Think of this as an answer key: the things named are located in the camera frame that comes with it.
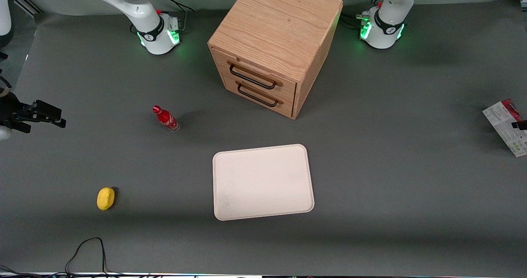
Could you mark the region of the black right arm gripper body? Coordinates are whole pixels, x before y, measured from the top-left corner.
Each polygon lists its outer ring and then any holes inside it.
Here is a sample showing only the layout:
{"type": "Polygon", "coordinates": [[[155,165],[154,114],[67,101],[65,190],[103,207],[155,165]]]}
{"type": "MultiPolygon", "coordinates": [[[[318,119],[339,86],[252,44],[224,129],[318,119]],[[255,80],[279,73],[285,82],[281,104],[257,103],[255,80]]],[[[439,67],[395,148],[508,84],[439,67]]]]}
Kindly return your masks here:
{"type": "Polygon", "coordinates": [[[24,120],[31,118],[33,105],[20,102],[11,91],[2,91],[0,98],[1,134],[11,135],[13,130],[30,133],[31,126],[24,120]]]}

